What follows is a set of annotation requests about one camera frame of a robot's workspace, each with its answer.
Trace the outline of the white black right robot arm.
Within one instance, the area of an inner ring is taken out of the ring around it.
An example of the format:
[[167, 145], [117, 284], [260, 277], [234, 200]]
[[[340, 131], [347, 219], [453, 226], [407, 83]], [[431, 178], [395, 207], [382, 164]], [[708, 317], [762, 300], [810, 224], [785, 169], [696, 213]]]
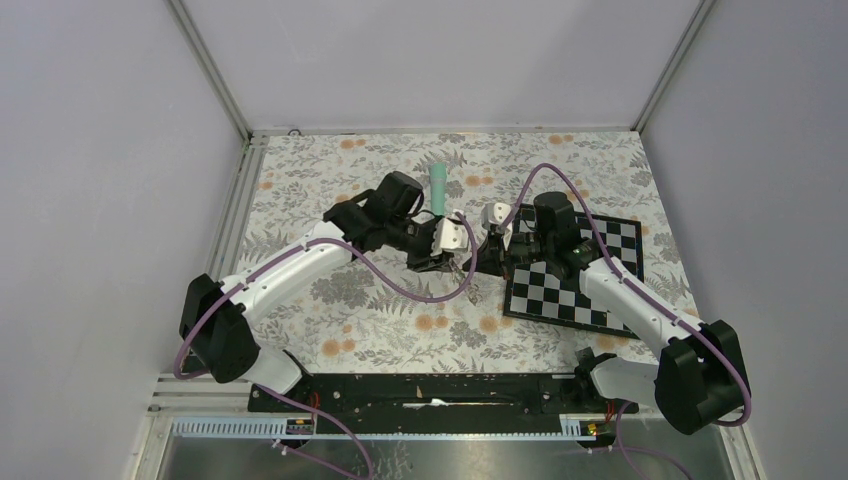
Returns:
[[749, 414], [751, 388], [735, 330], [676, 309], [641, 281], [633, 224], [596, 220], [561, 192], [520, 207], [490, 203], [482, 224], [485, 240], [466, 268], [506, 280], [508, 313], [625, 330], [652, 352], [650, 362], [581, 352], [573, 396], [583, 410], [629, 401], [659, 410], [684, 434], [726, 422], [733, 412]]

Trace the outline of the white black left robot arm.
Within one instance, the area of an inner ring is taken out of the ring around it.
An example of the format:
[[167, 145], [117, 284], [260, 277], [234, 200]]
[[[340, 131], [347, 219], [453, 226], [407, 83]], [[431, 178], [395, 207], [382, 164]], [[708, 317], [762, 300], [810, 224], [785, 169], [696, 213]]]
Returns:
[[309, 401], [310, 385], [287, 353], [259, 345], [255, 326], [291, 296], [323, 275], [389, 247], [405, 254], [415, 272], [447, 271], [470, 246], [463, 216], [433, 215], [415, 221], [423, 204], [421, 184], [401, 172], [387, 174], [375, 189], [333, 205], [294, 243], [262, 263], [216, 281], [207, 274], [187, 287], [174, 364], [176, 377], [208, 374], [226, 384], [244, 379], [272, 388], [288, 411]]

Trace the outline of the silver carabiner keyring with chain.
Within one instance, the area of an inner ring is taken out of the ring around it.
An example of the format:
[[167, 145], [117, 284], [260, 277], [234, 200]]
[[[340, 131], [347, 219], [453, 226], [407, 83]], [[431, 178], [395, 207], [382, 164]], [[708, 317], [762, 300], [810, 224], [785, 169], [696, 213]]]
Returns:
[[451, 278], [455, 280], [459, 286], [465, 286], [463, 294], [467, 300], [472, 305], [478, 305], [482, 300], [479, 286], [474, 281], [468, 280], [468, 273], [462, 270], [456, 260], [452, 260], [450, 262], [450, 271]]

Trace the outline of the black white checkerboard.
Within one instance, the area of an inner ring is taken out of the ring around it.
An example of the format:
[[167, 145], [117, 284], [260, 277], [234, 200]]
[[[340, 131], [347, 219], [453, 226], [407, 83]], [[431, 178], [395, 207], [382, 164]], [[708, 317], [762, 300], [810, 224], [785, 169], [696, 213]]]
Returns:
[[[609, 253], [638, 279], [644, 278], [641, 223], [593, 216]], [[555, 326], [634, 339], [636, 335], [605, 308], [579, 292], [576, 279], [561, 281], [545, 262], [518, 265], [507, 281], [504, 314]]]

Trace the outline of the teal rolling pin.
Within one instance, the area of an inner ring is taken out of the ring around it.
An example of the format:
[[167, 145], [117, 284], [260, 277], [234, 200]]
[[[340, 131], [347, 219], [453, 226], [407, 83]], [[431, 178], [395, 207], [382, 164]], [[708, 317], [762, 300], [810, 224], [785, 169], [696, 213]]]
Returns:
[[445, 214], [447, 167], [437, 162], [429, 168], [430, 210], [434, 215]]

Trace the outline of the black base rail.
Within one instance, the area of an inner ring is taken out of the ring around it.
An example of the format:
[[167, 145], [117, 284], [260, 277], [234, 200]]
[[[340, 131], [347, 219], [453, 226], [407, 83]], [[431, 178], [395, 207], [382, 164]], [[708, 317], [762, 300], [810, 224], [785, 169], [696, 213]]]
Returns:
[[275, 398], [253, 387], [251, 413], [298, 414], [353, 433], [400, 426], [433, 432], [540, 431], [565, 416], [600, 434], [636, 405], [601, 397], [573, 374], [307, 374]]

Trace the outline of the floral patterned table mat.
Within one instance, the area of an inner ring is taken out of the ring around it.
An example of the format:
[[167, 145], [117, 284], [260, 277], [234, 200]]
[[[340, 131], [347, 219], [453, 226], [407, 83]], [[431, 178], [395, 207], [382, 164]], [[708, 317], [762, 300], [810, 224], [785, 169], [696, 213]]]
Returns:
[[[335, 203], [392, 172], [422, 184], [447, 168], [446, 204], [478, 226], [484, 205], [531, 201], [547, 191], [586, 203], [595, 217], [638, 221], [646, 284], [676, 308], [695, 301], [640, 136], [635, 132], [442, 133], [257, 138], [262, 164], [238, 266], [247, 269], [310, 230]], [[578, 350], [649, 362], [641, 341], [510, 318], [506, 284], [485, 275], [462, 294], [458, 272], [417, 274], [384, 248], [373, 265], [387, 288], [353, 263], [308, 285], [255, 328], [258, 341], [312, 372], [565, 372]]]

